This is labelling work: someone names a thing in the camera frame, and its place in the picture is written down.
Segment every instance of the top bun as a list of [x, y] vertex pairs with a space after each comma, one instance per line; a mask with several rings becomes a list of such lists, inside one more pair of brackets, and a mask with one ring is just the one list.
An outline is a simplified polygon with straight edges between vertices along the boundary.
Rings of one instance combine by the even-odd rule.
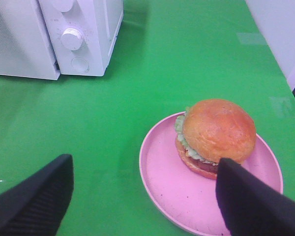
[[256, 143], [252, 118], [240, 106], [223, 99], [203, 100], [191, 107], [182, 133], [200, 156], [216, 163], [222, 157], [242, 163]]

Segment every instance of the microwave knob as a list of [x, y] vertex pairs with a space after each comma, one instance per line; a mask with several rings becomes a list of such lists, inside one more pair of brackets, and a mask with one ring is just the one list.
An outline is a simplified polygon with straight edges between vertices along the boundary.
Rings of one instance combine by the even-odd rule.
[[63, 32], [60, 40], [62, 45], [71, 51], [78, 50], [84, 43], [82, 34], [74, 28], [67, 28]]
[[67, 12], [73, 7], [74, 0], [52, 0], [55, 9], [61, 12]]

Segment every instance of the green tabletop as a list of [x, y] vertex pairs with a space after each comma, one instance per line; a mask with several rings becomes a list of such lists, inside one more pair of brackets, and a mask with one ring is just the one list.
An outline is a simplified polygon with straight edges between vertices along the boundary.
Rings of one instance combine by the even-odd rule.
[[189, 235], [150, 200], [139, 151], [158, 121], [207, 98], [251, 115], [295, 200], [295, 99], [243, 0], [125, 0], [103, 77], [0, 76], [0, 193], [71, 153], [59, 236]]

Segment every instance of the white wall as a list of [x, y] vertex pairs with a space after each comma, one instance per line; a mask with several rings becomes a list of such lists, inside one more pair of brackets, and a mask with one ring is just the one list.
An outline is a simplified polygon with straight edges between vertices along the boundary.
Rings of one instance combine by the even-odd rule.
[[295, 0], [246, 0], [287, 82], [295, 88]]

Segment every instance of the white microwave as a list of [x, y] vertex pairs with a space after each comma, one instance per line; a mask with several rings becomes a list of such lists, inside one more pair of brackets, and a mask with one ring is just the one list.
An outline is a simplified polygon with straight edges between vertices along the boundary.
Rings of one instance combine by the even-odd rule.
[[0, 0], [0, 75], [103, 76], [122, 0]]

